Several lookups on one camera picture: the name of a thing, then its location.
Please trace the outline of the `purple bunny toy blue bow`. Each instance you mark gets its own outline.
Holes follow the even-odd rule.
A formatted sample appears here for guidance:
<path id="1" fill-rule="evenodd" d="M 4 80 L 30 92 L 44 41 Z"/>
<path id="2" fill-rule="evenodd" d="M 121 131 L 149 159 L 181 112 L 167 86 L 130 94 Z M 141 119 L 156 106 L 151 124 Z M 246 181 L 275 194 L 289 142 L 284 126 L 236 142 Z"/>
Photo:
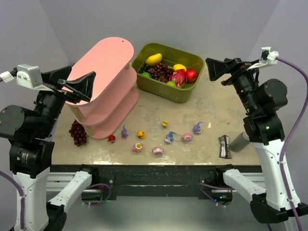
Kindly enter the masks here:
<path id="1" fill-rule="evenodd" d="M 176 135 L 176 132 L 170 131 L 165 138 L 165 143 L 171 144 L 174 141 L 174 135 Z"/>

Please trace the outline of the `pink round toy white face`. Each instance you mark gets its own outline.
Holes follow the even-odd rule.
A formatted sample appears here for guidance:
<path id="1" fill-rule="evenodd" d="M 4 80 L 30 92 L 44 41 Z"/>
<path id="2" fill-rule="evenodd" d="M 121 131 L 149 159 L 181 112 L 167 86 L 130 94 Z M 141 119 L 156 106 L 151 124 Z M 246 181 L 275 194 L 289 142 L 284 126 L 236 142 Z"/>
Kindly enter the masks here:
<path id="1" fill-rule="evenodd" d="M 160 146 L 156 146 L 152 149 L 152 153 L 155 155 L 161 155 L 164 153 L 164 149 Z"/>

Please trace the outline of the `purple bunny toy with strawberry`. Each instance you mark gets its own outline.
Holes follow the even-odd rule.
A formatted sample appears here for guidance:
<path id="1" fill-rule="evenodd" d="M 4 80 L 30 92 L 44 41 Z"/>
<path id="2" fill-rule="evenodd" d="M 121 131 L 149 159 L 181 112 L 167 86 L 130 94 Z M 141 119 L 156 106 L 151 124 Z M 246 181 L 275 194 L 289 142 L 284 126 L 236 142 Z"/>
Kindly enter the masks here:
<path id="1" fill-rule="evenodd" d="M 194 125 L 194 127 L 192 129 L 194 134 L 200 134 L 202 132 L 201 124 L 202 124 L 202 122 L 198 122 L 196 125 Z"/>

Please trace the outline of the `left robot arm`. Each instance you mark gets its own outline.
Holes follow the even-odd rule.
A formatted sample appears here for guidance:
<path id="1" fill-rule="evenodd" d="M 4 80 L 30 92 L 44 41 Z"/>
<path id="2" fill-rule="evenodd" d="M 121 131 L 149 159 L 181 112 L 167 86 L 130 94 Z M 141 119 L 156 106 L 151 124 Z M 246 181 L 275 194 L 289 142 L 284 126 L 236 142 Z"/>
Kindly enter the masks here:
<path id="1" fill-rule="evenodd" d="M 82 192 L 99 180 L 96 167 L 82 165 L 73 179 L 51 200 L 46 199 L 54 142 L 52 130 L 66 102 L 89 102 L 95 72 L 69 80 L 72 66 L 42 73 L 37 66 L 20 64 L 1 73 L 3 82 L 15 80 L 19 86 L 36 90 L 33 110 L 9 105 L 0 112 L 0 135 L 7 139 L 9 181 L 16 187 L 17 218 L 15 231 L 60 231 L 67 213 Z"/>

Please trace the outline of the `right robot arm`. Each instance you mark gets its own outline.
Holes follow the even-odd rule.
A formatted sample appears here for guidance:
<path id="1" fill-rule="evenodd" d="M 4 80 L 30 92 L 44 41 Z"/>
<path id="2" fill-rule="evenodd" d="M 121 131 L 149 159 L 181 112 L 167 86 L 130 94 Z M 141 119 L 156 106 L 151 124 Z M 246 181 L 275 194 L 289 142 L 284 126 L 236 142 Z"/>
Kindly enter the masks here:
<path id="1" fill-rule="evenodd" d="M 259 187 L 231 165 L 217 169 L 215 183 L 236 190 L 249 204 L 255 219 L 263 224 L 280 223 L 290 217 L 304 216 L 308 206 L 297 196 L 285 158 L 285 133 L 277 111 L 287 105 L 287 86 L 278 79 L 263 84 L 259 70 L 239 58 L 223 61 L 207 58 L 209 78 L 230 77 L 222 85 L 232 85 L 245 110 L 244 129 L 255 148 L 265 181 Z"/>

